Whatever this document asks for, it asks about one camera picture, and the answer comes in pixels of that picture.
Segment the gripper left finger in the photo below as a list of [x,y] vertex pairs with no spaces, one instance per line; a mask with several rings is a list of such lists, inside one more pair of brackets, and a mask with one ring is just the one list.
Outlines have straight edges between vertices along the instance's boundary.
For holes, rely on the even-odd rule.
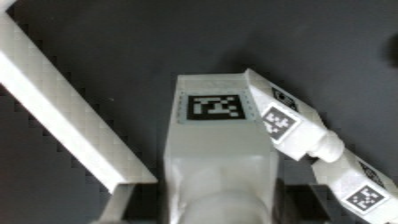
[[89,224],[156,224],[156,190],[156,184],[119,184],[100,218]]

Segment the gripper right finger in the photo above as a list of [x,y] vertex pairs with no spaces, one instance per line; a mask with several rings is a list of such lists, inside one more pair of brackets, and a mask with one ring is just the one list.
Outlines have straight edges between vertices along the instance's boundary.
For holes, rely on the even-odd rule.
[[275,221],[277,224],[331,224],[313,185],[288,185],[277,180]]

